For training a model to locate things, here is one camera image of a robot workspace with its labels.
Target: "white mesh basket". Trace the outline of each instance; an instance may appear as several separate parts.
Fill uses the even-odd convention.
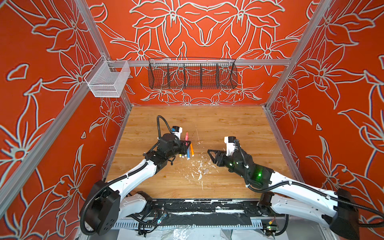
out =
[[[88,87],[95,97],[118,98],[131,73],[126,61],[121,71],[108,66],[108,61],[102,56],[85,77]]]

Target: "wooden tabletop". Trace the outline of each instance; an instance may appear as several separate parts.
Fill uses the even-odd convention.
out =
[[[176,157],[132,193],[145,191],[153,198],[259,198],[244,180],[226,167],[217,167],[207,150],[224,150],[225,136],[235,136],[257,164],[288,177],[291,173],[261,107],[255,106],[159,106],[133,107],[107,180],[115,179],[137,165],[142,154],[157,142],[156,116],[188,131],[195,156]],[[169,132],[161,120],[161,134]]]

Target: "red wall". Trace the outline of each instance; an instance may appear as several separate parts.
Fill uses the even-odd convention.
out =
[[[100,57],[73,0],[0,4],[0,186]],[[79,209],[102,178],[122,99],[84,98],[4,217],[2,239],[73,239]]]
[[[114,60],[155,57],[289,58],[318,1],[87,0]],[[148,88],[146,68],[132,68],[126,91],[136,105],[265,103],[283,66],[238,68],[233,90]]]
[[[272,107],[306,183],[384,211],[384,4],[337,0]],[[360,211],[360,221],[375,222]],[[383,228],[361,239],[384,238]]]

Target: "robotic arm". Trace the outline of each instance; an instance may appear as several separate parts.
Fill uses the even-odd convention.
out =
[[[261,214],[287,214],[313,220],[329,227],[337,235],[351,240],[359,239],[359,227],[384,227],[384,221],[372,224],[359,223],[358,208],[375,213],[382,218],[384,214],[356,204],[348,191],[338,189],[334,192],[293,180],[254,163],[252,156],[241,149],[236,137],[225,137],[224,142],[227,144],[226,152],[208,150],[212,162],[219,167],[227,167],[229,172],[240,175],[244,178],[247,188],[263,193],[258,203]],[[275,232],[266,232],[266,234],[275,235]]]
[[[161,137],[159,118],[166,123],[170,133],[166,133]],[[103,235],[108,232],[117,219],[129,216],[131,214],[142,212],[146,206],[152,202],[150,196],[144,192],[138,192],[128,197],[129,192],[137,187],[147,178],[152,177],[163,169],[168,162],[173,165],[173,160],[178,154],[186,154],[190,145],[190,141],[180,140],[182,128],[168,126],[167,121],[162,116],[157,116],[157,129],[159,133],[158,142],[146,153],[137,166],[126,172],[119,178],[110,182],[96,182],[82,209],[80,215],[80,229],[86,235],[97,233]],[[164,213],[159,219],[153,222],[143,222],[132,215],[132,218],[145,225],[156,225],[166,216]],[[85,227],[87,222],[93,230]]]

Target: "metal frame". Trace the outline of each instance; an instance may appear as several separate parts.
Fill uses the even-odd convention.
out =
[[[73,97],[48,127],[47,131],[0,189],[0,218],[3,217],[88,92],[89,88],[86,83],[80,85]]]
[[[214,63],[215,60],[205,60],[204,62]],[[110,61],[108,62],[110,67],[121,68],[124,66],[126,61]],[[127,61],[130,67],[148,67],[148,60],[128,60]],[[194,60],[175,60],[175,62],[179,63],[193,63]],[[281,66],[281,65],[289,65],[291,63],[290,58],[285,59],[236,59],[236,66]]]
[[[104,175],[103,175],[103,181],[105,181],[105,179],[108,176],[109,169],[111,168],[113,159],[114,159],[114,157],[116,155],[116,152],[118,150],[117,146],[120,143],[120,139],[121,139],[121,137],[122,137],[122,135],[124,133],[125,126],[127,125],[129,114],[131,113],[131,110],[132,110],[132,105],[131,105],[131,103],[130,103],[130,101],[128,99],[127,93],[124,90],[123,90],[123,92],[122,92],[120,97],[123,99],[123,101],[124,101],[125,105],[127,106],[128,110],[127,110],[127,113],[126,113],[126,115],[124,117],[124,121],[121,123],[121,128],[120,128],[120,131],[119,131],[119,135],[118,135],[118,137],[116,139],[115,145],[114,145],[113,150],[111,152],[111,155],[109,157],[107,168],[105,169],[105,172],[104,172]]]
[[[263,106],[262,108],[264,109],[264,113],[266,115],[266,118],[268,119],[268,123],[271,126],[273,135],[275,136],[277,144],[280,147],[285,162],[287,163],[288,168],[293,174],[293,178],[295,178],[297,181],[304,182],[304,179],[301,176],[299,169],[296,167],[295,161],[293,160],[292,155],[289,152],[279,129],[277,128],[276,122],[274,121],[271,112],[265,106]]]
[[[81,16],[84,19],[85,25],[87,25],[89,33],[91,34],[96,47],[101,55],[104,55],[107,60],[111,60],[107,46],[105,45],[103,38],[100,35],[98,27],[93,20],[91,11],[89,10],[88,4],[85,0],[74,0]]]
[[[281,74],[279,80],[277,81],[274,87],[274,91],[270,94],[268,100],[266,101],[266,107],[268,109],[271,108],[271,105],[277,97],[277,94],[280,92],[280,89],[284,85],[284,82],[287,80],[289,74],[292,72],[294,66],[299,60],[301,54],[303,53],[305,46],[314,34],[316,27],[319,25],[321,18],[324,16],[331,2],[332,0],[322,0],[317,6],[312,18],[308,22],[307,28],[305,29],[303,35],[301,36],[301,39],[299,40],[299,43],[293,51],[290,64],[284,69],[283,73]]]

